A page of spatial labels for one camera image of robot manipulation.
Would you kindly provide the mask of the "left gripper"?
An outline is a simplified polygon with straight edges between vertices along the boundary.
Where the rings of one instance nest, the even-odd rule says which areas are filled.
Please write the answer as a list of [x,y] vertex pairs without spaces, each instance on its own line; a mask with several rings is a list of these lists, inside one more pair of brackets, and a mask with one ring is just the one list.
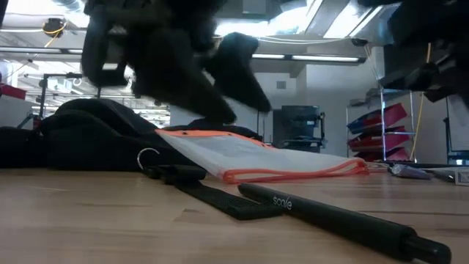
[[236,119],[222,95],[260,112],[270,101],[252,69],[259,41],[239,32],[214,47],[214,16],[223,1],[88,1],[89,16],[81,55],[83,75],[97,87],[125,83],[134,74],[133,92],[178,106],[215,122]]

